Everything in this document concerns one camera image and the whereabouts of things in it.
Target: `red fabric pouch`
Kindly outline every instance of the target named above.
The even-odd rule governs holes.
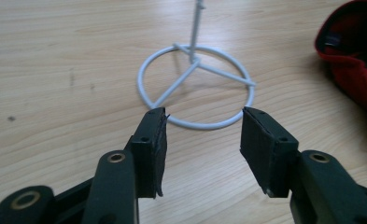
[[[336,84],[367,110],[367,0],[337,8],[320,29],[315,47]]]

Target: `wood grain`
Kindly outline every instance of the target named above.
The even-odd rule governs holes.
[[[367,187],[367,113],[326,76],[313,43],[343,0],[205,1],[199,43],[238,59],[258,83],[254,107],[336,157]],[[188,43],[194,1],[0,0],[0,202],[17,189],[56,194],[93,176],[147,111],[142,62]],[[235,72],[203,55],[204,61]],[[147,71],[155,100],[188,66],[163,55]],[[245,86],[196,71],[167,112],[213,122],[245,104]],[[268,199],[239,153],[241,121],[210,132],[169,124],[164,197],[140,200],[142,223],[292,223],[289,199]]]

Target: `screw hole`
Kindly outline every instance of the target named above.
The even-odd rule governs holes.
[[[110,155],[107,160],[109,162],[121,162],[123,160],[125,160],[125,155],[124,154],[120,154],[120,153],[116,153],[113,155]]]
[[[142,142],[148,142],[148,138],[147,137],[142,137],[142,138],[140,138],[140,141],[142,141]]]
[[[322,163],[327,163],[327,162],[330,161],[329,158],[327,158],[326,156],[323,156],[321,154],[318,154],[318,153],[312,153],[309,157],[313,161],[322,162]]]
[[[11,203],[14,210],[22,210],[35,204],[40,199],[40,193],[34,190],[24,192]]]

